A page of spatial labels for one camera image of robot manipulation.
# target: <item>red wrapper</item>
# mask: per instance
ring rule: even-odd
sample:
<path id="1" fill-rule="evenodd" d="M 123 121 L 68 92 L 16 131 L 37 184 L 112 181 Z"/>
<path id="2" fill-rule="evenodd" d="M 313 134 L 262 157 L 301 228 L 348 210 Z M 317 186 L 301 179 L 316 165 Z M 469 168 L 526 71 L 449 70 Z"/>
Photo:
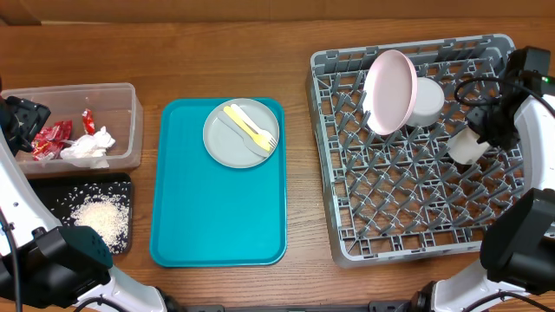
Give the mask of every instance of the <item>red wrapper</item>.
<path id="1" fill-rule="evenodd" d="M 44 127 L 33 140 L 33 159 L 38 161 L 57 158 L 64 146 L 62 140 L 69 139 L 72 129 L 71 120 L 58 121 L 52 127 Z"/>
<path id="2" fill-rule="evenodd" d="M 90 109 L 87 108 L 83 112 L 82 116 L 85 133 L 90 135 L 95 134 L 95 120 L 93 120 L 93 112 L 91 112 Z"/>

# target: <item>wooden table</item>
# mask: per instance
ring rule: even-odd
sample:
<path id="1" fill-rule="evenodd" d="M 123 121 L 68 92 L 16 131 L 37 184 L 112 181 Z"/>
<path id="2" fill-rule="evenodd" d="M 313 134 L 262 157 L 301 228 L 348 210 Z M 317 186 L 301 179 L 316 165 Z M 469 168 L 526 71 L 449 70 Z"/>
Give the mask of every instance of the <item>wooden table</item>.
<path id="1" fill-rule="evenodd" d="M 183 304 L 362 304 L 410 298 L 478 254 L 353 270 L 334 264 L 304 88 L 310 56 L 324 49 L 490 33 L 506 33 L 518 47 L 555 51 L 555 22 L 528 18 L 2 27 L 0 73 L 4 88 L 123 81 L 135 86 L 145 132 L 142 164 L 132 173 L 134 242 L 115 260 L 130 276 L 161 287 Z M 256 96 L 276 99 L 286 114 L 289 244 L 284 258 L 268 267 L 157 266 L 148 244 L 162 109 L 178 98 Z M 555 306 L 553 294 L 539 300 Z M 530 309 L 516 301 L 496 308 Z M 13 310 L 12 304 L 2 302 L 0 310 Z"/>

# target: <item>plastic container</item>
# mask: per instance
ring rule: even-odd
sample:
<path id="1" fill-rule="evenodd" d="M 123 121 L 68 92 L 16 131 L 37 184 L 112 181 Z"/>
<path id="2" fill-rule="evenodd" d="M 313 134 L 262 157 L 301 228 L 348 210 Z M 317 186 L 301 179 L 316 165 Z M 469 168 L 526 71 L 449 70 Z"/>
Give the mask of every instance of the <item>plastic container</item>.
<path id="1" fill-rule="evenodd" d="M 73 121 L 71 140 L 85 134 L 82 113 L 85 108 L 93 112 L 96 130 L 105 126 L 115 139 L 105 159 L 110 169 L 134 168 L 140 165 L 142 149 L 142 106 L 129 83 L 104 83 L 62 87 L 25 88 L 4 90 L 2 97 L 16 96 L 47 106 L 52 114 L 46 122 L 52 126 L 61 120 Z M 17 164 L 25 174 L 71 172 L 88 170 L 64 159 L 34 161 L 30 153 L 18 153 Z"/>

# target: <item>yellow fork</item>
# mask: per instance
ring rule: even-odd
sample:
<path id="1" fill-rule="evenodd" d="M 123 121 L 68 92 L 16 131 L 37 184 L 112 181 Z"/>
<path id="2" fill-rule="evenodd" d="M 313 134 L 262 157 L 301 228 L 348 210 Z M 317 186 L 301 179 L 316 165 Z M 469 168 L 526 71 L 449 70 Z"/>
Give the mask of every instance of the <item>yellow fork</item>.
<path id="1" fill-rule="evenodd" d="M 271 150 L 270 142 L 264 137 L 264 135 L 254 133 L 231 107 L 224 107 L 224 112 L 230 116 L 233 121 L 235 121 L 237 126 L 251 136 L 254 143 L 262 147 L 266 152 Z"/>

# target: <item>crumpled paper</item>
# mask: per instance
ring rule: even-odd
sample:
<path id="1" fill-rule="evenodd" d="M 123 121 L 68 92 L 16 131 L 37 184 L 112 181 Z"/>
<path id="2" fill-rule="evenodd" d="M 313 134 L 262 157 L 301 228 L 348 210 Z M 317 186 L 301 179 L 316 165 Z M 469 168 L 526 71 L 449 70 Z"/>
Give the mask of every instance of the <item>crumpled paper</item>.
<path id="1" fill-rule="evenodd" d="M 106 151 L 114 144 L 112 135 L 106 131 L 106 127 L 102 127 L 94 135 L 85 134 L 70 147 L 63 149 L 60 157 L 78 167 L 108 168 L 109 164 L 105 159 L 95 158 L 106 156 Z"/>

